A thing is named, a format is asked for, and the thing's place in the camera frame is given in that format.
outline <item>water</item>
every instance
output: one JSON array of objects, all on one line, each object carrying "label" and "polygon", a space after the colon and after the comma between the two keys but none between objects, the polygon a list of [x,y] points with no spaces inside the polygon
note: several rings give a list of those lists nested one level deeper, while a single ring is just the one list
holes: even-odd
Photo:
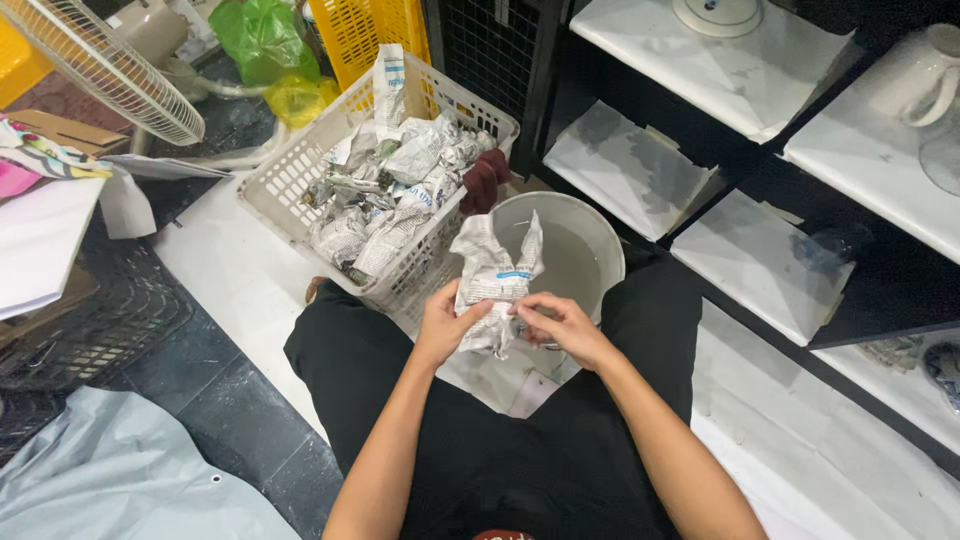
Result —
[{"label": "water", "polygon": [[[543,227],[543,265],[546,270],[530,282],[530,292],[549,291],[572,298],[587,315],[592,316],[595,310],[599,311],[600,263],[576,233],[542,219],[540,224]],[[514,262],[520,257],[523,236],[529,229],[530,222],[523,221],[506,231],[497,230],[500,245],[506,248]]]}]

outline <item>yellow plastic bag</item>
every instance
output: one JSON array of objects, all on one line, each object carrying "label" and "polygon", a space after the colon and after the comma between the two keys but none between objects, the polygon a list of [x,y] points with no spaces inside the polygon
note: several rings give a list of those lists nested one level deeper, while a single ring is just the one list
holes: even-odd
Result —
[{"label": "yellow plastic bag", "polygon": [[297,75],[281,77],[263,91],[270,110],[293,129],[309,124],[339,95],[340,87],[330,77],[314,83]]}]

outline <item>person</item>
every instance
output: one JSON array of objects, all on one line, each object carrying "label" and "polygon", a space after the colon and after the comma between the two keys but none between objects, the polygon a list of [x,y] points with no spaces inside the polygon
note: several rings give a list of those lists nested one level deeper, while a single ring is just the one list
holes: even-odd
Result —
[{"label": "person", "polygon": [[492,305],[456,316],[458,284],[426,301],[414,343],[312,282],[284,351],[345,477],[324,538],[766,538],[689,428],[702,297],[686,267],[631,272],[604,296],[602,330],[572,300],[517,301],[524,337],[583,367],[526,420],[434,377]]}]

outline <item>bare foot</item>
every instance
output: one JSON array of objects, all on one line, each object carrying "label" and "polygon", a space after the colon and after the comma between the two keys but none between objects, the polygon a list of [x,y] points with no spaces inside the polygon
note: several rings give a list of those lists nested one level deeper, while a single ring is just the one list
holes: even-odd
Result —
[{"label": "bare foot", "polygon": [[313,299],[317,297],[317,287],[320,286],[320,283],[323,283],[326,278],[323,276],[317,276],[316,278],[310,280],[310,284],[306,287],[306,303],[309,305],[313,302]]}]

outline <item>hand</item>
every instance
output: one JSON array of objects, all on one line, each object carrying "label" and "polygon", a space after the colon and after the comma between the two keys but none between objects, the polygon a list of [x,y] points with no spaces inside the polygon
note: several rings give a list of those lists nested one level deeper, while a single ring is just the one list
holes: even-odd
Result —
[{"label": "hand", "polygon": [[459,279],[453,280],[426,299],[411,360],[416,358],[428,362],[433,369],[439,368],[457,350],[467,330],[493,307],[493,300],[484,300],[458,317],[453,311],[453,302],[459,285]]},{"label": "hand", "polygon": [[[540,313],[537,307],[552,309],[553,314]],[[507,312],[519,315],[529,325],[523,331],[524,339],[534,345],[556,341],[584,369],[596,371],[604,358],[622,356],[580,306],[568,298],[539,292],[517,300]]]}]

